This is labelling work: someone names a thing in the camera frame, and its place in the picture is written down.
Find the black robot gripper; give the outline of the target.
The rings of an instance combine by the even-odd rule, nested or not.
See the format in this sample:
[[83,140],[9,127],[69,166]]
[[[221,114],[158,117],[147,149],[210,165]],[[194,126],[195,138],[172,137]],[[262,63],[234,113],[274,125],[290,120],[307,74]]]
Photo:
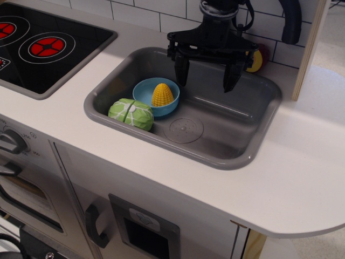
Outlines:
[[[236,24],[239,6],[245,5],[251,15],[246,26]],[[189,59],[223,63],[224,92],[230,92],[242,75],[244,65],[252,65],[258,44],[242,37],[242,32],[253,25],[254,10],[250,1],[200,1],[202,23],[191,30],[170,32],[167,35],[168,57],[175,61],[177,83],[185,86]]]

